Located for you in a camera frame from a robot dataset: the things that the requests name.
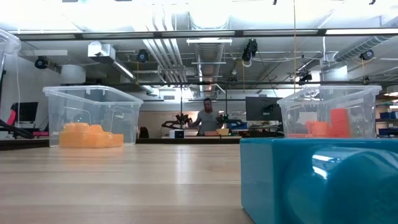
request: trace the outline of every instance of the table surface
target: table surface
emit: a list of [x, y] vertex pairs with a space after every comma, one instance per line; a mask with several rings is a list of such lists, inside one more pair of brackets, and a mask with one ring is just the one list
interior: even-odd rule
[[239, 145], [0, 152], [1, 223], [252, 223]]
[[[168, 139], [168, 136], [162, 136], [162, 139]], [[185, 136], [185, 139], [241, 139], [241, 136]]]

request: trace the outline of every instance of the orange foam piece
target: orange foam piece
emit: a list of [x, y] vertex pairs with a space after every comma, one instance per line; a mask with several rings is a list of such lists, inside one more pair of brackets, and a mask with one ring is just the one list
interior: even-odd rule
[[313, 127], [312, 127], [311, 134], [314, 137], [322, 137], [322, 138], [331, 138], [331, 137], [333, 137], [330, 125], [326, 121], [317, 121], [317, 122], [315, 122]]
[[351, 128], [349, 126], [349, 118], [347, 109], [337, 108], [330, 111], [331, 128], [334, 137], [350, 138]]
[[123, 145], [123, 134], [104, 132], [101, 125], [86, 123], [64, 124], [60, 132], [60, 147], [118, 147]]
[[308, 134], [289, 134], [288, 137], [290, 138], [308, 138]]

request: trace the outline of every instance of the teal object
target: teal object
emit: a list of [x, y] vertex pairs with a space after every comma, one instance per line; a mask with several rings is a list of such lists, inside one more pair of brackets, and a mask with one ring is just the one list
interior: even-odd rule
[[398, 141], [242, 139], [242, 206], [256, 223], [398, 223]]

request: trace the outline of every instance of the man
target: man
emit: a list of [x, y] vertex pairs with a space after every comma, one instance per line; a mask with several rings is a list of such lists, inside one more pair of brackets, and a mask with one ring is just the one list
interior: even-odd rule
[[203, 100], [203, 107], [205, 109], [199, 111], [197, 120], [188, 124], [191, 128], [194, 128], [201, 123], [198, 132], [200, 136], [205, 135], [206, 131], [216, 131], [223, 126], [223, 123], [220, 122], [218, 112], [213, 111], [209, 98]]

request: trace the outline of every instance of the computer monitor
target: computer monitor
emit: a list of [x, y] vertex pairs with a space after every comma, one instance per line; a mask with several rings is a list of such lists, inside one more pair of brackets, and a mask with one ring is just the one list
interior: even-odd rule
[[246, 97], [247, 121], [280, 121], [282, 112], [275, 97]]
[[36, 113], [37, 113], [38, 105], [39, 105], [39, 102], [20, 103], [19, 104], [19, 113], [18, 113], [18, 103], [15, 103], [14, 109], [17, 112], [16, 117], [18, 118], [18, 116], [19, 116], [19, 121], [34, 122], [36, 120]]

